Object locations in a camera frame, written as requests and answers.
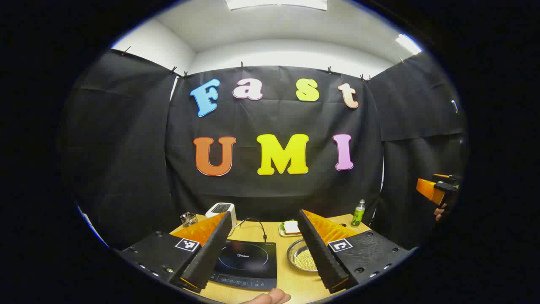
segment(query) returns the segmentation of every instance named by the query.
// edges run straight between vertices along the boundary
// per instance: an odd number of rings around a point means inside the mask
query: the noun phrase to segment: orange letter
[[[214,142],[210,137],[197,137],[193,140],[195,145],[195,165],[204,175],[221,176],[227,174],[233,165],[233,144],[236,138],[230,136],[220,137],[221,165],[210,164],[210,145]]]

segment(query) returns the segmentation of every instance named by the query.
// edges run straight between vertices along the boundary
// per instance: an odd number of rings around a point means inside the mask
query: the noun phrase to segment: white ceiling
[[[289,5],[231,11],[224,0],[191,0],[156,19],[195,52],[259,39],[308,39],[360,49],[392,63],[411,56],[395,42],[398,31],[349,0],[328,0],[327,11]]]

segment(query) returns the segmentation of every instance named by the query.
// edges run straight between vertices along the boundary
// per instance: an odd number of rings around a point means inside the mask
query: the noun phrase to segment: white wall
[[[315,68],[365,78],[391,67],[391,62],[377,56],[336,44],[295,39],[265,39],[224,45],[199,52],[188,74],[248,65],[283,65]]]
[[[177,67],[175,72],[188,71],[195,52],[175,33],[155,19],[133,29],[117,41],[111,49],[125,51],[148,59],[168,69]]]

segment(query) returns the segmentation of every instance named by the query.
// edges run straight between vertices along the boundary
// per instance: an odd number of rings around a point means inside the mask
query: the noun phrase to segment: bread slice
[[[283,222],[283,230],[285,232],[285,235],[300,234],[297,221]]]

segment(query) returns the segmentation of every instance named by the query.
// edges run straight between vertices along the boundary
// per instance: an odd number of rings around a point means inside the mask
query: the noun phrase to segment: black backdrop
[[[190,92],[216,78],[216,110],[198,117]],[[262,99],[238,99],[232,94],[237,81],[262,82]],[[296,97],[298,79],[314,79],[317,101]],[[349,83],[356,90],[359,107],[343,101],[338,86]],[[288,172],[258,175],[261,145],[257,136],[274,134],[285,148],[293,134],[306,134],[306,174]],[[335,169],[338,150],[332,136],[349,134],[351,170]],[[218,138],[233,136],[231,170],[223,176],[206,176],[195,166],[196,137],[211,137],[210,163],[221,163]],[[213,70],[180,78],[174,90],[167,121],[166,155],[172,197],[178,209],[204,213],[217,202],[235,204],[239,219],[283,221],[307,209],[322,216],[352,213],[366,200],[364,222],[369,223],[378,197],[382,173],[382,145],[373,97],[359,78],[307,68],[243,67]]]
[[[463,174],[463,109],[444,69],[425,52],[381,72],[368,85],[381,117],[384,149],[382,200],[372,228],[411,249],[423,244],[436,225],[436,205],[416,191],[417,179]]]
[[[107,51],[79,79],[58,138],[66,188],[115,248],[179,226],[164,157],[176,75],[121,53]]]

